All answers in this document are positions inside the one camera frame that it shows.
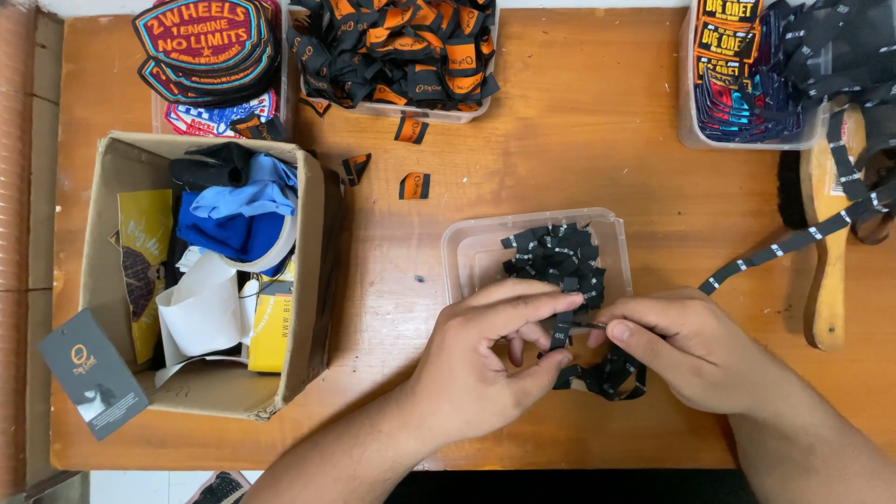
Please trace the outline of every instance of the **light blue fabric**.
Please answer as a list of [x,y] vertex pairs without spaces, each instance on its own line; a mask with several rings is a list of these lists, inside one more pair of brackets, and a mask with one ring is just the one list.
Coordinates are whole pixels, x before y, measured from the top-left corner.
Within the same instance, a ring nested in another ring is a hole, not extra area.
[[297,190],[296,169],[268,154],[256,154],[245,187],[209,187],[199,194],[190,212],[211,219],[270,212],[292,217],[296,215]]

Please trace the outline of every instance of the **stack of patches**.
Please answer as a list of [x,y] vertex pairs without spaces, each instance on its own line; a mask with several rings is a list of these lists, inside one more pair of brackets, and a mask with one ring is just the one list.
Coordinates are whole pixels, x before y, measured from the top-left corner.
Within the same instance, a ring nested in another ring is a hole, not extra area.
[[495,0],[293,0],[309,11],[287,42],[307,97],[474,111],[499,90]]
[[[573,327],[606,328],[573,320],[577,314],[600,308],[604,302],[604,274],[596,267],[599,248],[591,244],[588,225],[542,226],[501,240],[504,248],[515,248],[516,257],[504,263],[511,277],[534,278],[559,285],[563,292],[581,292],[585,302],[573,311],[558,313],[548,352],[572,344]],[[633,387],[623,390],[634,375]],[[583,388],[608,401],[631,400],[646,392],[647,368],[634,357],[611,345],[600,364],[585,369],[573,364],[557,378],[554,390]]]
[[694,106],[713,142],[763,143],[802,130],[805,111],[787,66],[782,32],[790,7],[778,0],[701,0],[694,38]]
[[176,133],[239,137],[231,121],[273,117],[279,19],[277,0],[171,0],[134,17],[147,54],[138,74]]

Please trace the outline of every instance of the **plastic container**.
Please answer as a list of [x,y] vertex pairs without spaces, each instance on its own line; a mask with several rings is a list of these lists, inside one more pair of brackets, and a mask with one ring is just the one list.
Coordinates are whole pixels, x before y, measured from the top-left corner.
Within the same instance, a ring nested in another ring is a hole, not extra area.
[[490,283],[507,278],[502,264],[512,258],[516,251],[504,249],[501,239],[548,224],[575,223],[581,227],[589,222],[591,243],[600,246],[597,264],[607,270],[604,276],[604,304],[631,296],[632,275],[628,267],[622,219],[617,219],[605,208],[580,208],[473,219],[457,222],[448,228],[442,236],[442,263],[448,304],[467,298]]
[[[767,151],[802,151],[812,147],[825,137],[828,129],[829,111],[827,105],[806,112],[806,124],[802,130],[792,135],[784,135],[764,143],[724,143],[714,142],[706,137],[697,126],[697,108],[694,104],[694,13],[698,1],[691,2],[685,22],[679,34],[678,46],[678,140],[691,149],[754,149]],[[831,65],[830,50],[822,52],[821,60]]]
[[[287,29],[292,26],[293,16],[298,10],[300,10],[299,7],[289,5],[289,0],[280,0],[281,33],[286,33]],[[291,138],[293,133],[293,110],[296,109],[298,96],[296,93],[290,92],[291,86],[289,83],[294,83],[298,79],[298,66],[296,65],[295,55],[289,51],[285,36],[280,37],[280,43],[282,44],[281,54],[283,56],[280,58],[280,93],[277,95],[276,106],[280,121],[283,122],[283,127],[286,128],[287,138]],[[165,120],[165,108],[168,106],[168,103],[155,91],[150,92],[152,93],[152,132],[176,135],[174,129],[171,128],[171,124]]]
[[[498,7],[498,4],[495,3],[495,26],[492,26],[492,41],[495,44],[495,57],[492,58],[490,62],[488,62],[488,68],[486,68],[486,75],[491,74],[495,70],[495,60],[498,58],[498,54],[500,51],[498,50],[498,18],[501,16],[501,9]],[[302,92],[307,95],[307,89],[305,88],[305,80],[299,79],[299,83],[301,85]],[[327,100],[322,100],[319,98],[310,98],[312,101],[319,101],[321,103],[327,103]],[[362,114],[365,116],[379,116],[379,117],[419,117],[422,119],[429,119],[431,121],[439,122],[439,123],[450,123],[455,125],[463,125],[469,123],[476,117],[481,116],[486,113],[488,110],[488,104],[491,103],[492,98],[488,97],[482,100],[482,107],[479,110],[474,112],[461,112],[460,110],[430,110],[430,109],[418,109],[417,107],[408,107],[405,105],[392,105],[389,103],[372,103],[370,101],[362,101],[358,103],[358,106],[353,109],[345,109],[346,111],[352,114]]]

